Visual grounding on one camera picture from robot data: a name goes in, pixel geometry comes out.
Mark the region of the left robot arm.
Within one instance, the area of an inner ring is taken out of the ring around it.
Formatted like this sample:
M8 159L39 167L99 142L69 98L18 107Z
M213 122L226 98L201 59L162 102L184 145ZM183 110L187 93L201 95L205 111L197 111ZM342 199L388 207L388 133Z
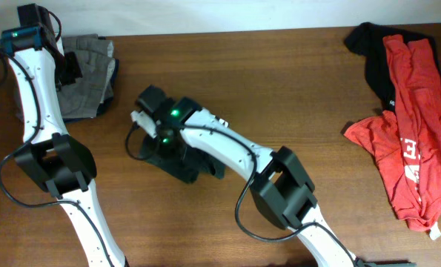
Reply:
M55 15L37 4L17 8L19 27L5 30L0 54L16 76L24 118L22 145L11 159L43 191L54 198L36 207L61 206L82 245L89 266L125 267L127 258L116 244L96 192L96 163L90 150L67 131L57 98L64 85L82 71L74 53L65 53L52 26Z

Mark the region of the dark green t-shirt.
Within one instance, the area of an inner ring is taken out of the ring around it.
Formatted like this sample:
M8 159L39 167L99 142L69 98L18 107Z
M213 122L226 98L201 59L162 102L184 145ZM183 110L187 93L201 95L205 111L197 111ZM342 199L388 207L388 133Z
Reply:
M153 157L155 145L156 139L146 136L139 156L145 158L146 163L162 169L184 183L194 183L200 174L211 175L217 179L223 179L225 176L225 165L204 151L186 144L187 152L184 159L165 159Z

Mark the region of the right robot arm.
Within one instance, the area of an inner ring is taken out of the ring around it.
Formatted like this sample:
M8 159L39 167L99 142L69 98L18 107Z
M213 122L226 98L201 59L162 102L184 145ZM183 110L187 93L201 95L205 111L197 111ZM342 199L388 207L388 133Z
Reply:
M245 180L234 211L241 231L265 243L299 239L319 266L357 266L357 257L325 222L315 185L292 150L258 145L194 100L176 101L153 85L138 95L136 105L133 126L146 133L139 160L187 184L201 173L222 179L230 168ZM269 223L286 231L285 236L262 237L242 224L239 212L246 194Z

